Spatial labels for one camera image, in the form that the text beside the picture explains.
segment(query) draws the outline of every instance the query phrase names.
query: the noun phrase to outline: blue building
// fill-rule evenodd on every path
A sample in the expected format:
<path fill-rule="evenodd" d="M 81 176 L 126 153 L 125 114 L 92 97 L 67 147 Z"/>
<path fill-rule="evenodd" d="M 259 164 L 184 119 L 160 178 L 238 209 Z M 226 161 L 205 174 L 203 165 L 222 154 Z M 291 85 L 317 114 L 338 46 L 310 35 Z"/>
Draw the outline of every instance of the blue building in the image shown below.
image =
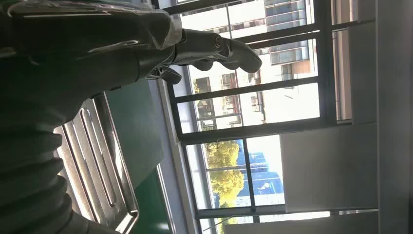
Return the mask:
<path fill-rule="evenodd" d="M 238 151 L 237 164 L 238 166 L 243 166 L 245 165 L 243 141 L 236 140 L 235 142 L 240 147 Z M 249 161 L 251 165 L 254 195 L 284 193 L 282 179 L 276 172 L 269 171 L 268 163 L 266 162 L 262 152 L 249 153 Z M 238 196 L 249 196 L 246 169 L 241 169 L 241 172 L 244 174 L 244 188 L 240 191 Z"/>

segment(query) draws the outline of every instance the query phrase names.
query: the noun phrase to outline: building window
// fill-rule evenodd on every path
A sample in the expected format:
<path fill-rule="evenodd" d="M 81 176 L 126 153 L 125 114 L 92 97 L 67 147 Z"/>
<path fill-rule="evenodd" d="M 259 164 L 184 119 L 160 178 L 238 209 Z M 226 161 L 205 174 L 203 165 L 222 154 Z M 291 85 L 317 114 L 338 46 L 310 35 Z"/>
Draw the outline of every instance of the building window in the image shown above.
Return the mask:
<path fill-rule="evenodd" d="M 237 87 L 237 81 L 235 79 L 235 73 L 222 75 L 222 89 L 233 89 Z"/>
<path fill-rule="evenodd" d="M 198 102 L 198 113 L 200 118 L 212 117 L 213 114 L 213 104 L 212 100 L 201 100 Z"/>
<path fill-rule="evenodd" d="M 217 123 L 215 120 L 201 120 L 202 131 L 211 131 L 217 129 Z"/>
<path fill-rule="evenodd" d="M 261 84 L 260 71 L 257 71 L 256 73 L 248 73 L 248 82 L 249 85 Z"/>
<path fill-rule="evenodd" d="M 256 92 L 254 96 L 251 96 L 251 106 L 253 112 L 261 112 L 262 114 L 265 115 L 264 113 L 264 100 L 263 100 L 263 93 L 262 92 Z"/>
<path fill-rule="evenodd" d="M 307 60 L 309 59 L 308 47 L 271 53 L 270 58 L 273 65 Z"/>
<path fill-rule="evenodd" d="M 305 21 L 305 16 L 306 15 L 304 11 L 296 11 L 296 12 L 290 12 L 290 13 L 282 14 L 282 15 L 275 15 L 275 16 L 271 16 L 267 18 L 267 24 L 268 25 L 281 24 L 281 23 L 297 21 L 297 20 Z"/>
<path fill-rule="evenodd" d="M 291 0 L 265 0 L 265 6 L 271 6 L 282 3 L 290 3 Z"/>
<path fill-rule="evenodd" d="M 211 85 L 209 77 L 198 78 L 193 82 L 193 89 L 195 94 L 211 92 Z"/>
<path fill-rule="evenodd" d="M 224 115 L 240 113 L 239 96 L 224 97 L 222 110 Z"/>
<path fill-rule="evenodd" d="M 257 55 L 266 55 L 266 54 L 269 53 L 269 48 L 264 48 L 264 49 L 256 50 L 255 53 L 256 53 Z"/>
<path fill-rule="evenodd" d="M 239 30 L 244 28 L 244 23 L 235 24 L 233 26 L 234 30 Z"/>
<path fill-rule="evenodd" d="M 280 14 L 288 14 L 290 12 L 304 10 L 305 1 L 299 0 L 285 4 L 277 4 L 273 6 L 266 7 L 265 14 L 266 16 L 275 16 Z"/>
<path fill-rule="evenodd" d="M 290 80 L 293 79 L 293 72 L 291 64 L 286 64 L 281 66 L 282 70 L 282 80 Z"/>
<path fill-rule="evenodd" d="M 218 29 L 219 33 L 224 33 L 224 32 L 227 32 L 227 31 L 228 31 L 227 27 L 221 27 L 221 28 Z"/>

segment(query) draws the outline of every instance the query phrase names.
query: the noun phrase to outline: white building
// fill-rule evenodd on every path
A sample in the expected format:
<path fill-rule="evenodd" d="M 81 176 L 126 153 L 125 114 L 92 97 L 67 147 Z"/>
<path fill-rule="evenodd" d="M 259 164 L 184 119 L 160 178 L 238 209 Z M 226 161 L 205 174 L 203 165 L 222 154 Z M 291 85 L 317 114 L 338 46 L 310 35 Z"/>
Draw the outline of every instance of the white building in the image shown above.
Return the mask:
<path fill-rule="evenodd" d="M 311 4 L 310 0 L 253 0 L 228 9 L 222 5 L 185 13 L 181 20 L 184 28 L 236 39 L 313 22 Z M 193 93 L 316 76 L 315 43 L 314 39 L 257 50 L 263 65 L 255 74 L 229 70 L 219 63 L 207 72 L 190 66 Z M 318 87 L 310 84 L 218 97 L 197 101 L 195 107 L 199 131 L 318 117 Z"/>

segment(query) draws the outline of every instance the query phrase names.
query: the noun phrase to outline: window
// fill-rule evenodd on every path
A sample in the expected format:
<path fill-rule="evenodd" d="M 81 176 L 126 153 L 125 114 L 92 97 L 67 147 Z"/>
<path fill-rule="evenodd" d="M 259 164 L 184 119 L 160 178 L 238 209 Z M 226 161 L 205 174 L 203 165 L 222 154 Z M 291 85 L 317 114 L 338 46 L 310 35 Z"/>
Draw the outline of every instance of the window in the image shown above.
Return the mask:
<path fill-rule="evenodd" d="M 365 11 L 357 10 L 359 3 L 357 1 L 341 1 L 331 0 L 331 22 L 332 24 L 347 23 L 351 21 L 357 21 L 359 14 L 361 18 L 366 18 L 363 13 Z"/>
<path fill-rule="evenodd" d="M 356 42 L 353 44 L 349 40 L 349 32 L 347 30 L 333 33 L 333 55 L 334 55 L 334 73 L 336 83 L 336 109 L 337 120 L 347 120 L 352 118 L 352 109 L 357 108 L 357 104 L 352 107 L 351 95 L 351 69 L 355 67 L 350 66 L 350 50 L 354 48 Z M 368 54 L 363 54 L 358 57 L 359 60 L 368 60 Z"/>
<path fill-rule="evenodd" d="M 331 210 L 287 214 L 281 161 L 280 135 L 339 125 L 331 59 L 337 48 L 333 52 L 327 26 L 332 22 L 315 15 L 332 8 L 329 1 L 315 3 L 243 0 L 181 15 L 183 28 L 247 43 L 263 61 L 252 74 L 217 62 L 206 72 L 183 66 L 189 76 L 170 90 L 200 233 L 223 233 L 235 223 L 330 215 Z"/>

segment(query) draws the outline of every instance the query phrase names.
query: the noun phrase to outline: building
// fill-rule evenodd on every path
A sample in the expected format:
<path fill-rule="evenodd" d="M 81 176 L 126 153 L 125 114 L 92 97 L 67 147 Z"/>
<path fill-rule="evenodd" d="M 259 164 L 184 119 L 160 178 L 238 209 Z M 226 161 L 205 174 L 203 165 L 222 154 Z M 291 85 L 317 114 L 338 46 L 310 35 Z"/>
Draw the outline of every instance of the building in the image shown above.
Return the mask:
<path fill-rule="evenodd" d="M 245 165 L 244 149 L 241 140 L 235 141 L 240 147 L 237 163 L 239 166 Z M 270 171 L 263 152 L 249 153 L 252 187 L 254 189 L 257 204 L 281 204 L 283 203 L 284 188 L 282 185 L 282 178 L 277 172 Z M 244 188 L 237 195 L 235 204 L 237 207 L 246 206 L 250 204 L 249 187 L 246 169 L 241 169 L 244 174 Z"/>
<path fill-rule="evenodd" d="M 308 0 L 244 0 L 230 3 L 228 8 L 218 5 L 187 12 L 181 20 L 184 28 L 215 32 L 222 37 L 236 39 L 311 23 L 310 9 Z M 304 40 L 256 50 L 263 65 L 254 74 L 241 69 L 229 70 L 219 63 L 207 72 L 190 66 L 192 93 L 316 76 L 315 43 L 315 40 Z M 305 104 L 298 101 L 307 97 L 316 97 L 317 100 L 309 100 Z M 207 99 L 194 105 L 199 131 L 295 120 L 303 116 L 293 111 L 302 108 L 309 109 L 306 111 L 307 117 L 319 116 L 316 86 Z"/>

